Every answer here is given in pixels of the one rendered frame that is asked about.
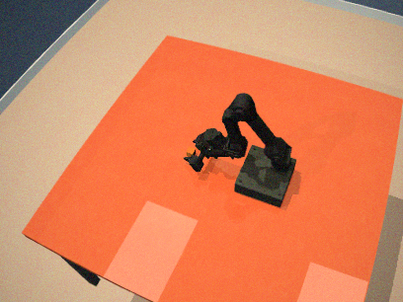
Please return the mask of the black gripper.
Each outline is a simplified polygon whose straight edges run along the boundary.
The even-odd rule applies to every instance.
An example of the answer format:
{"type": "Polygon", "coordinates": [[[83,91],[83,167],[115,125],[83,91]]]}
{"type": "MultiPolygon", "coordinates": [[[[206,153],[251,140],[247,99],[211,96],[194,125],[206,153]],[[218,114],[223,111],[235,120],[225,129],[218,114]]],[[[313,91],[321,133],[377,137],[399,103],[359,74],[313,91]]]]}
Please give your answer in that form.
{"type": "Polygon", "coordinates": [[[199,156],[192,155],[191,157],[184,157],[183,159],[186,160],[187,162],[189,162],[189,164],[195,170],[195,172],[200,172],[204,165],[204,162],[202,161],[204,157],[206,157],[206,159],[209,159],[209,157],[214,157],[215,159],[218,158],[214,154],[214,149],[211,146],[209,146],[209,149],[210,148],[211,148],[211,150],[206,153],[200,152],[199,156]]]}

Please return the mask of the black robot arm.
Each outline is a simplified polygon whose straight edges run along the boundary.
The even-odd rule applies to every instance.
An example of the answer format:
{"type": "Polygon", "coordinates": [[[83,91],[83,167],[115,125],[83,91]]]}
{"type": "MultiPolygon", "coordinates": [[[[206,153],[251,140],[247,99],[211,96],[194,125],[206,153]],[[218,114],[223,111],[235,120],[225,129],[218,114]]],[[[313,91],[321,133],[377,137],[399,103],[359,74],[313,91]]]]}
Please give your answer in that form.
{"type": "Polygon", "coordinates": [[[272,133],[256,112],[253,99],[246,93],[238,94],[224,110],[222,123],[227,137],[216,128],[211,128],[198,135],[195,139],[196,148],[206,153],[211,150],[211,146],[217,157],[230,157],[232,160],[245,157],[249,142],[241,133],[239,121],[247,122],[263,141],[264,154],[272,161],[270,170],[285,176],[291,165],[291,147],[281,137],[272,133]]]}

